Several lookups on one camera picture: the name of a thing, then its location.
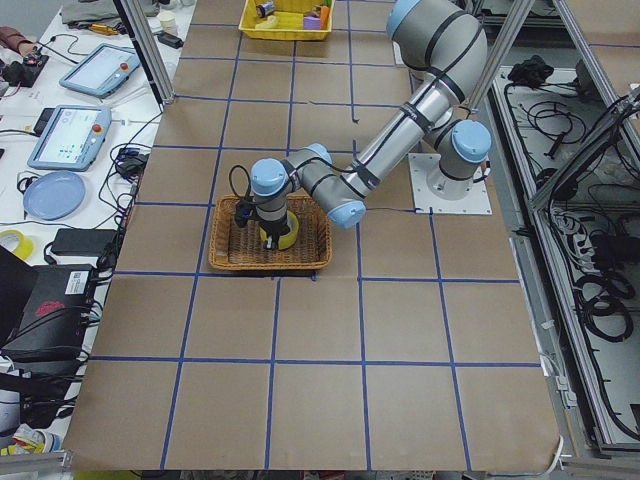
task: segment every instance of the blue joint cap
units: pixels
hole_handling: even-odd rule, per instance
[[[396,34],[396,30],[402,21],[418,3],[420,3],[420,0],[398,0],[396,2],[387,20],[387,36],[390,39],[393,40],[393,36]]]
[[[251,189],[261,197],[278,193],[287,181],[284,165],[275,158],[263,158],[251,167]]]
[[[333,159],[331,158],[331,155],[329,154],[327,149],[324,147],[324,145],[321,145],[319,143],[312,143],[311,145],[304,148],[305,150],[311,150],[318,157],[322,158],[324,161],[333,165]]]
[[[367,207],[360,200],[352,200],[331,210],[329,220],[342,228],[351,228],[364,217]]]
[[[453,128],[451,143],[467,162],[480,163],[491,148],[491,134],[480,122],[463,120]]]

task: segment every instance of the tablet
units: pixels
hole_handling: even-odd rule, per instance
[[[127,81],[139,66],[140,58],[134,49],[103,43],[63,76],[59,83],[76,92],[105,98]]]
[[[60,105],[51,114],[27,165],[84,171],[96,159],[111,125],[107,107]]]

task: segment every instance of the robotic arm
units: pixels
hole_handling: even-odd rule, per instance
[[[254,164],[254,197],[239,203],[236,221],[242,226],[258,220],[267,249],[286,248],[280,245],[291,229],[286,195],[299,188],[335,224],[350,228],[366,212],[363,200],[422,138],[441,154],[439,170],[429,181],[433,192],[445,198],[462,198],[485,159],[491,146],[486,128],[452,118],[453,107],[472,92],[486,60],[487,40],[477,19],[448,0],[398,0],[387,34],[399,44],[404,63],[425,73],[425,82],[347,170],[333,167],[320,144],[284,160]]]

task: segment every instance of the sleeve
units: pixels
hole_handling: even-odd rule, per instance
[[[0,45],[18,52],[18,45],[28,42],[24,35],[13,27],[0,27]]]

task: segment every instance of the purple block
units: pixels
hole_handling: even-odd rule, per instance
[[[320,19],[316,17],[304,17],[303,30],[320,30]]]

